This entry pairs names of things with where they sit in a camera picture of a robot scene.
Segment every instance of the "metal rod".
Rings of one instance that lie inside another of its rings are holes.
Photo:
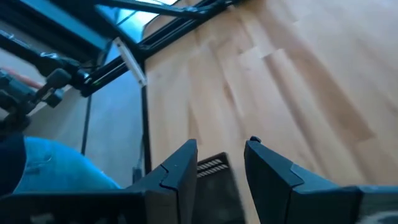
[[[41,52],[36,51],[36,49],[33,49],[29,44],[3,30],[0,30],[0,45],[2,49],[32,64],[36,64],[40,58]]]
[[[151,12],[165,16],[187,17],[191,19],[203,18],[203,13],[195,7],[177,8],[168,5],[159,5],[132,0],[97,0],[96,3],[110,7]]]
[[[100,88],[104,87],[111,81],[117,79],[127,71],[128,68],[124,64],[124,62],[122,64],[119,64],[117,67],[114,67],[110,72],[104,73],[102,76],[100,76],[99,79],[97,79],[94,83],[88,85],[86,89],[81,91],[81,95],[84,97],[90,96],[91,94],[98,91]]]
[[[172,42],[189,33],[191,30],[196,29],[209,19],[223,12],[227,8],[227,4],[225,4],[225,0],[209,0],[199,2],[196,7],[208,8],[204,19],[174,19],[172,22],[163,26],[163,28],[159,29],[140,43],[149,47],[149,49],[146,50],[147,57],[151,57]]]
[[[101,77],[105,76],[106,74],[113,71],[115,68],[117,68],[123,63],[124,61],[121,57],[113,59],[106,65],[102,66],[101,68],[97,69],[96,71],[90,74],[90,78],[92,78],[92,81],[90,83],[93,83],[95,80],[98,80]]]

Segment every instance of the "floor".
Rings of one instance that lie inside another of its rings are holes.
[[[338,184],[398,184],[397,10],[248,0],[163,49],[146,61],[153,165],[190,138],[199,160],[227,152],[248,223],[258,223],[243,160],[252,135]]]

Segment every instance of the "metal bar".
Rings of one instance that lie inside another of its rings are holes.
[[[145,73],[145,62],[140,63],[142,71]],[[148,97],[147,86],[141,88],[142,103],[142,144],[144,145],[144,172],[145,175],[152,171],[152,156],[150,153],[150,134],[149,134],[149,113],[148,113]]]
[[[159,5],[132,0],[97,0],[96,3],[110,7],[151,12],[165,16],[188,17],[191,19],[199,19],[203,17],[203,13],[194,7],[177,8],[168,5]]]
[[[144,62],[150,56],[156,54],[158,51],[162,50],[172,42],[176,41],[180,37],[189,33],[191,30],[197,28],[204,22],[208,21],[215,15],[223,12],[227,8],[227,4],[222,4],[225,0],[204,0],[195,5],[195,7],[203,7],[203,6],[214,6],[215,8],[211,8],[205,14],[206,17],[200,20],[194,19],[186,19],[186,18],[176,18],[173,21],[169,22],[167,25],[163,26],[157,32],[153,33],[149,37],[145,38],[141,41],[138,46],[140,48],[139,53],[137,54],[133,50],[131,51],[133,56],[136,57],[137,61]],[[118,68],[118,71],[127,71],[126,64],[123,59],[119,56],[118,58],[112,60],[110,63],[105,65],[103,68],[100,68],[91,76],[93,77],[93,81],[101,78],[101,76],[112,72],[115,68]],[[90,82],[90,86],[88,90],[84,91],[85,96],[94,93],[96,90],[99,90],[102,86],[105,86],[109,82],[115,80],[118,76],[122,75],[124,72],[115,72],[111,75],[111,77],[106,77],[101,81],[101,84],[98,86],[91,86],[93,82]]]
[[[195,5],[195,7],[211,6],[205,14],[205,18],[201,20],[184,20],[180,18],[174,19],[172,22],[168,23],[166,26],[153,33],[148,38],[145,38],[140,44],[149,47],[146,50],[147,57],[151,57],[172,42],[189,33],[191,30],[196,29],[198,26],[210,20],[217,14],[223,12],[228,6],[227,4],[223,3],[225,3],[224,0],[204,0],[199,2],[197,5]]]
[[[83,97],[92,95],[93,93],[95,93],[102,87],[106,86],[111,81],[117,79],[118,77],[120,77],[121,75],[126,73],[127,71],[128,71],[127,66],[125,66],[122,63],[122,64],[118,65],[117,67],[113,68],[112,71],[110,71],[108,73],[103,73],[102,76],[100,76],[100,74],[97,73],[99,78],[97,80],[95,80],[92,84],[87,85],[86,88],[81,91],[81,95]]]
[[[35,64],[40,58],[41,52],[36,51],[29,44],[15,38],[14,34],[9,34],[3,30],[0,30],[0,46],[2,49],[32,64]]]
[[[79,62],[89,61],[101,51],[22,1],[0,1],[0,11],[4,22]]]
[[[80,153],[83,156],[86,155],[88,127],[90,125],[91,102],[92,102],[92,96],[89,96],[87,99],[85,124],[84,124],[84,128],[83,128],[83,137],[81,140],[81,148],[80,148]]]
[[[133,15],[135,15],[137,13],[137,11],[133,11],[132,13],[130,13],[130,15],[126,16],[124,19],[122,19],[120,22],[118,22],[116,25],[120,26],[121,24],[123,24],[123,22],[126,22],[127,20],[129,20]]]

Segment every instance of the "blue jeans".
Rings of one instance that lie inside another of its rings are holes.
[[[120,189],[87,158],[63,144],[25,137],[26,164],[18,192]]]

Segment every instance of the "black cable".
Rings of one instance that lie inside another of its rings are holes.
[[[87,99],[87,107],[86,107],[86,117],[85,117],[85,126],[83,128],[83,140],[81,142],[81,150],[80,153],[84,156],[86,154],[86,145],[87,145],[87,135],[88,135],[88,126],[90,124],[90,113],[91,112],[91,96]]]
[[[122,19],[120,22],[118,22],[116,25],[120,26],[121,24],[123,24],[123,22],[126,22],[128,19],[130,19],[137,11],[134,11],[132,13],[130,13],[130,15],[126,16],[126,18]]]
[[[166,4],[166,3],[161,2],[161,1],[159,1],[159,0],[152,0],[152,1],[157,2],[157,3],[159,3],[159,4],[163,5],[163,6],[169,6],[169,4]]]
[[[140,63],[142,71],[145,72],[144,62]],[[150,132],[149,132],[149,113],[146,86],[141,89],[142,95],[142,144],[144,146],[144,173],[147,175],[152,171],[152,156],[150,155]]]
[[[140,144],[140,148],[139,148],[140,151],[139,151],[139,158],[138,158],[137,165],[132,167],[132,183],[133,184],[138,182],[138,180],[140,180],[142,178],[142,176],[145,174],[145,171],[144,171],[144,173],[142,173],[142,160],[144,158],[144,153],[145,153],[144,152],[145,151],[144,143],[142,141],[142,138],[143,137],[141,137],[141,144]]]
[[[80,67],[80,68],[87,68],[87,69],[90,69],[90,68],[100,68],[100,66],[99,66],[99,65],[87,66],[87,67],[82,66],[82,67]]]

